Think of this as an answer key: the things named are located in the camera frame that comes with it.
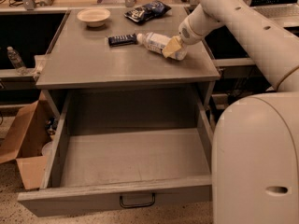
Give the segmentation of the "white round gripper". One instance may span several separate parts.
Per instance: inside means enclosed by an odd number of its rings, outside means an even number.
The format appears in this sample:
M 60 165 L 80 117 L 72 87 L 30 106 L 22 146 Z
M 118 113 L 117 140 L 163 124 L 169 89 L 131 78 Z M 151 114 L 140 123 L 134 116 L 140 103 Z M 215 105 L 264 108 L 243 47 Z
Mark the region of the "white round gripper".
M 175 35 L 169 40 L 163 48 L 162 54 L 165 58 L 175 57 L 176 53 L 182 49 L 182 41 L 186 45 L 196 44 L 222 26 L 222 22 L 209 16 L 201 6 L 197 6 L 180 24 L 179 35 Z

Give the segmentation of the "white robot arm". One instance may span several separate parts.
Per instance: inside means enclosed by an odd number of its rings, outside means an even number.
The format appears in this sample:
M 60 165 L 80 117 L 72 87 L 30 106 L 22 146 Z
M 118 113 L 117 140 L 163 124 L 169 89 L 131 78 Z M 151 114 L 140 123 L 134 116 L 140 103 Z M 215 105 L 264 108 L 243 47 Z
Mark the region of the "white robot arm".
M 212 143 L 214 224 L 299 224 L 299 37 L 247 0 L 199 0 L 175 45 L 226 26 L 272 92 L 229 105 Z

